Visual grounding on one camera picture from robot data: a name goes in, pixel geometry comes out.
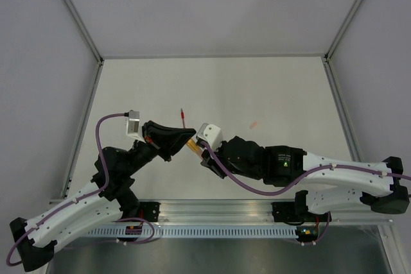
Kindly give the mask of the red thin pen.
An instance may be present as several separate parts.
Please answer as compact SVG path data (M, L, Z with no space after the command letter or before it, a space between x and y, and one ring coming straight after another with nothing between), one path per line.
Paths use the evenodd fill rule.
M183 108L180 109L180 118L181 118L181 121L182 121L182 127L183 128L188 128L187 124L186 124L186 116L185 116L185 112L184 112Z

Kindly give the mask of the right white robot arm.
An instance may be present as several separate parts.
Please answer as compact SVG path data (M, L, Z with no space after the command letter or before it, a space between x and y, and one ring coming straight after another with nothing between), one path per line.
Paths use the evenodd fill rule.
M204 150L204 167L256 195L279 196L299 184L326 185L322 191L295 193L292 211L301 221L354 205L399 215L410 205L410 193L401 185L410 177L404 175L398 157L382 162L341 161L289 146L262 147L238 136L216 146L198 137L197 144Z

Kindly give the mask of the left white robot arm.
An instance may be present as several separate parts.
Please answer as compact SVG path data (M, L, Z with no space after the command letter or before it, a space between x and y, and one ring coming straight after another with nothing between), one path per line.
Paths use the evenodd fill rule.
M33 219L15 218L10 230L15 241L18 264L26 272L35 271L52 260L54 254L77 237L108 223L135 220L140 202L131 190L133 174L155 157L169 162L196 134L193 128L170 128L153 121L143 125L143 136L129 150L98 147L89 182L58 205Z

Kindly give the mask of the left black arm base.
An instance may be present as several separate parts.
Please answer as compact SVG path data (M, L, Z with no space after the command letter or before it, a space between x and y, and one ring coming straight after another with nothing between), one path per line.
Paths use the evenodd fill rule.
M158 222L160 203L156 201L139 201L132 191L117 198L122 219L143 218L149 222Z

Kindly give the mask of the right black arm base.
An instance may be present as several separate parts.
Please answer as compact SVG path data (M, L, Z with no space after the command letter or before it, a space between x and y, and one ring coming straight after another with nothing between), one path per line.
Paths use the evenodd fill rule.
M304 223L326 222L328 215L314 214L308 208L308 191L303 190L295 194L293 201L275 201L271 203L272 216L276 223L300 226Z

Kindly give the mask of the orange highlighter pen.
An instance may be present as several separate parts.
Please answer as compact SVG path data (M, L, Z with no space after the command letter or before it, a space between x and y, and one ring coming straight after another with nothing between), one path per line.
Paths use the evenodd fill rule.
M199 157L202 155L202 148L199 147L196 142L193 139L190 139L187 143L186 146L196 155Z

